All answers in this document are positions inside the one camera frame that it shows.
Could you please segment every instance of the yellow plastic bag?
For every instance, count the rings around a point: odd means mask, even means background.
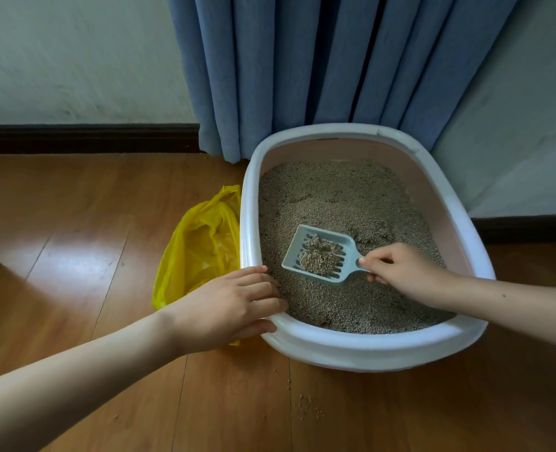
[[[184,214],[157,270],[156,309],[240,268],[240,202],[240,186],[224,186],[211,200]]]

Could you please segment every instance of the forearm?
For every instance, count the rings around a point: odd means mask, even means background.
[[[39,450],[127,387],[179,357],[155,313],[0,377],[0,450]]]
[[[457,277],[444,293],[444,309],[556,344],[556,288]]]

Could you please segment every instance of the person's left hand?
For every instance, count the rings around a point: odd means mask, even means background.
[[[267,266],[252,266],[213,279],[162,308],[170,317],[181,354],[215,349],[230,342],[273,333],[263,319],[288,309]]]

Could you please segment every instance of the wall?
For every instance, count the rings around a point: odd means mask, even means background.
[[[166,0],[0,0],[0,123],[195,122]]]
[[[556,0],[521,0],[433,154],[473,217],[556,214]]]

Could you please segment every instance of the white litter box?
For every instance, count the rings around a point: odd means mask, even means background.
[[[358,123],[308,125],[275,133],[259,144],[244,178],[241,266],[262,265],[259,178],[290,161],[372,159],[402,180],[425,216],[448,269],[494,279],[492,264],[469,216],[433,157],[412,137],[392,128]],[[457,315],[418,331],[354,334],[307,325],[285,313],[271,317],[275,333],[263,338],[301,362],[348,371],[395,371],[438,360],[475,342],[487,322]]]

